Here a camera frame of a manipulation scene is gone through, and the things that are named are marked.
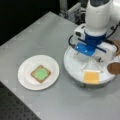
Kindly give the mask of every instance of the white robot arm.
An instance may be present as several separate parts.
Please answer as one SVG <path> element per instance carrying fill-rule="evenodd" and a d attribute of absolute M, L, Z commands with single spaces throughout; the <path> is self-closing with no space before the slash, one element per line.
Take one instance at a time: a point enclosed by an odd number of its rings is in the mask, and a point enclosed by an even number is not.
<path fill-rule="evenodd" d="M 89 0 L 86 9 L 86 24 L 80 25 L 74 31 L 74 39 L 79 39 L 85 44 L 78 43 L 75 50 L 87 56 L 97 54 L 106 61 L 111 60 L 117 48 L 105 43 L 104 40 L 107 37 L 110 20 L 120 21 L 119 10 L 119 0 Z"/>
<path fill-rule="evenodd" d="M 65 68 L 77 83 L 102 85 L 115 77 L 107 66 L 120 62 L 120 56 L 115 56 L 118 46 L 106 39 L 111 19 L 117 21 L 118 26 L 119 10 L 120 0 L 89 0 L 86 23 L 75 29 L 73 38 L 69 39 L 71 47 L 64 56 Z"/>

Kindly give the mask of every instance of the cheese slice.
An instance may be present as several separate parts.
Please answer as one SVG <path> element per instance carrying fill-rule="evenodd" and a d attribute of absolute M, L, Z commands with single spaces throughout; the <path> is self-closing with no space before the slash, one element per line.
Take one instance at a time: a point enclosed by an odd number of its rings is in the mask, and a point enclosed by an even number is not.
<path fill-rule="evenodd" d="M 86 84 L 99 84 L 99 73 L 98 72 L 85 72 L 84 83 Z"/>

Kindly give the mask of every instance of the gray table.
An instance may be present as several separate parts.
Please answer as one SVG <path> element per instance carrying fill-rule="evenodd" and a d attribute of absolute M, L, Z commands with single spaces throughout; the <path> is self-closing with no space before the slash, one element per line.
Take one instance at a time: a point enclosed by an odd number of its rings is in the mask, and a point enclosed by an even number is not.
<path fill-rule="evenodd" d="M 51 12 L 43 16 L 0 47 L 0 80 L 42 120 L 120 120 L 119 76 L 105 88 L 87 90 L 65 71 L 67 40 L 76 27 Z M 57 60 L 60 76 L 50 88 L 30 91 L 20 85 L 17 72 L 24 60 L 39 54 Z"/>

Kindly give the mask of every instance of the white plate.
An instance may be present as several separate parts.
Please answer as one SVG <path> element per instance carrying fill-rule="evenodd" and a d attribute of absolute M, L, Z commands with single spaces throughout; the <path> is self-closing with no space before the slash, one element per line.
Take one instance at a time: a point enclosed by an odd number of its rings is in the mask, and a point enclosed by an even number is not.
<path fill-rule="evenodd" d="M 43 65 L 51 71 L 51 75 L 43 83 L 37 82 L 31 76 L 31 72 L 39 65 Z M 58 63 L 53 58 L 46 55 L 36 55 L 25 60 L 18 70 L 18 80 L 20 84 L 30 90 L 42 90 L 48 88 L 57 80 L 58 76 Z"/>

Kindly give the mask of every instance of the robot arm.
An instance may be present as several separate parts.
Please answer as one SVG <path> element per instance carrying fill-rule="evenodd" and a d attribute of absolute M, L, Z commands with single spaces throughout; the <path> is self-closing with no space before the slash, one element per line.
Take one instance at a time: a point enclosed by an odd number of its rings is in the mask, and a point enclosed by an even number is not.
<path fill-rule="evenodd" d="M 84 44 L 78 43 L 75 50 L 87 56 L 95 54 L 101 56 L 101 53 L 103 56 L 109 54 L 110 57 L 107 58 L 112 59 L 117 48 L 105 43 L 104 40 L 111 18 L 120 21 L 119 10 L 119 0 L 89 0 L 86 9 L 85 27 L 83 29 L 83 25 L 80 25 L 74 31 L 74 38 L 77 37 Z"/>

